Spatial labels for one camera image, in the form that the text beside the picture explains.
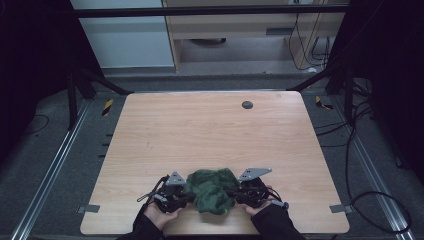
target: wooden table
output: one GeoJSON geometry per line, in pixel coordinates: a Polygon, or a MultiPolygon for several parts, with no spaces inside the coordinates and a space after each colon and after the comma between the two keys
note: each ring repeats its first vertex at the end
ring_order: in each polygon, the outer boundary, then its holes
{"type": "MultiPolygon", "coordinates": [[[[344,213],[314,129],[298,92],[185,92],[129,95],[86,212],[84,234],[130,232],[157,181],[173,171],[187,178],[198,169],[272,168],[261,177],[284,201],[301,233],[344,233],[344,213]],[[253,108],[242,103],[251,101],[253,108]]],[[[164,230],[180,234],[257,234],[236,204],[228,214],[187,206],[164,230]]]]}

